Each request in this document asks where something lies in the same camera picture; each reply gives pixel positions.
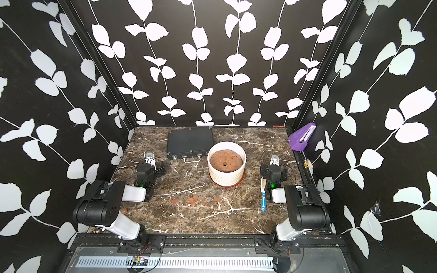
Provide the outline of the blue white scrub brush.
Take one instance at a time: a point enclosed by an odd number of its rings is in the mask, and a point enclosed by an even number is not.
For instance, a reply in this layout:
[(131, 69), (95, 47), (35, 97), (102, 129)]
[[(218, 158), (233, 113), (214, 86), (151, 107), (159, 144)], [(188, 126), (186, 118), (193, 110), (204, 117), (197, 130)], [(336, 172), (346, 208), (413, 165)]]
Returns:
[(262, 212), (266, 212), (266, 204), (267, 204), (266, 192), (265, 192), (266, 182), (267, 180), (262, 177), (261, 178), (261, 194), (262, 194), (261, 211)]

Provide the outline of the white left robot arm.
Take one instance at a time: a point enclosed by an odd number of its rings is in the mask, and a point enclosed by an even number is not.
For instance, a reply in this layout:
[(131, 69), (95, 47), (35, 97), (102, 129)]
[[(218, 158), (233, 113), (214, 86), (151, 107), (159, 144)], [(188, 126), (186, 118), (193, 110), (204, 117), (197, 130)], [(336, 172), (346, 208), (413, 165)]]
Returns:
[(134, 185), (120, 181), (95, 182), (73, 210), (73, 220), (78, 224), (107, 230), (123, 240), (144, 243), (147, 239), (145, 227), (122, 213), (122, 203), (150, 201), (157, 179), (165, 174), (165, 164), (158, 166), (155, 160), (149, 159), (137, 166)]

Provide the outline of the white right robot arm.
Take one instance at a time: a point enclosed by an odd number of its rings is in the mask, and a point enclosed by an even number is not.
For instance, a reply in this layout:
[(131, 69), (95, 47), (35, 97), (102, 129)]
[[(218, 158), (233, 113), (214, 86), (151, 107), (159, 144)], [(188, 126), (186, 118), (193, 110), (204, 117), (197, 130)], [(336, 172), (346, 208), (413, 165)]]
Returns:
[(272, 245), (328, 228), (331, 223), (329, 214), (311, 187), (282, 185), (287, 178), (287, 170), (277, 164), (261, 165), (260, 175), (261, 211), (267, 211), (268, 201), (285, 204), (287, 208), (287, 218), (272, 231)]

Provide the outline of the white ceramic pot with mud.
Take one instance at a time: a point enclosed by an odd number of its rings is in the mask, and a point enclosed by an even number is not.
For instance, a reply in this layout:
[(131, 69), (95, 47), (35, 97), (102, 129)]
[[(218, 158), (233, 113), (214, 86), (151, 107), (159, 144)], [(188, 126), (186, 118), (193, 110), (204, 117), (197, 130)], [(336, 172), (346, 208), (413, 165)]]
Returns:
[(241, 174), (245, 170), (247, 156), (244, 149), (234, 142), (219, 142), (209, 150), (208, 172)]

